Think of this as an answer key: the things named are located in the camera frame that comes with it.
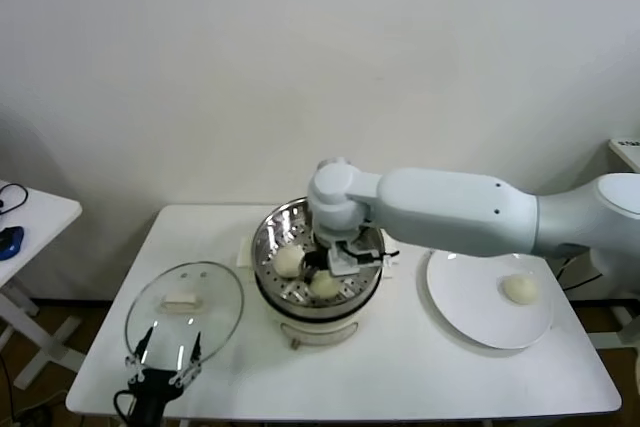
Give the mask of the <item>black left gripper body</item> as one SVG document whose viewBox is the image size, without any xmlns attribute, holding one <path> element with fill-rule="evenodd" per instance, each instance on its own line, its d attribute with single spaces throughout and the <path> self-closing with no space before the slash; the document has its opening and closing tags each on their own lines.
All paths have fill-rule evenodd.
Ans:
<svg viewBox="0 0 640 427">
<path fill-rule="evenodd" d="M 142 380 L 128 383 L 127 394 L 133 404 L 126 423 L 134 427 L 158 427 L 167 404 L 176 399 L 176 383 L 171 382 L 176 371 L 145 368 L 142 374 Z"/>
</svg>

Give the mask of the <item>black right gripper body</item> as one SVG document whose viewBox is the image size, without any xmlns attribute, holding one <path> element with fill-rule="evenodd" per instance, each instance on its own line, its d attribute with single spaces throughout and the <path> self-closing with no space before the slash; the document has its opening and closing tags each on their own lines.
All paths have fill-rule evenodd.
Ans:
<svg viewBox="0 0 640 427">
<path fill-rule="evenodd" d="M 344 247 L 345 255 L 357 267 L 371 267 L 375 264 L 374 250 L 356 250 L 349 245 Z"/>
</svg>

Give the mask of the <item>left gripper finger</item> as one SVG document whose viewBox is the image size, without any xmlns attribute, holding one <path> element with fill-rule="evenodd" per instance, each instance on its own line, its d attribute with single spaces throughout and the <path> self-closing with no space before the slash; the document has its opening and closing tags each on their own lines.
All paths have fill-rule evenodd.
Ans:
<svg viewBox="0 0 640 427">
<path fill-rule="evenodd" d="M 170 380 L 175 387 L 188 387 L 202 371 L 201 333 L 191 344 L 180 345 L 176 355 L 176 374 Z"/>
<path fill-rule="evenodd" d="M 153 334 L 154 327 L 150 326 L 144 336 L 138 341 L 132 353 L 129 353 L 125 359 L 125 365 L 129 369 L 131 375 L 128 383 L 137 383 L 143 380 L 143 369 L 148 354 L 148 344 Z"/>
</svg>

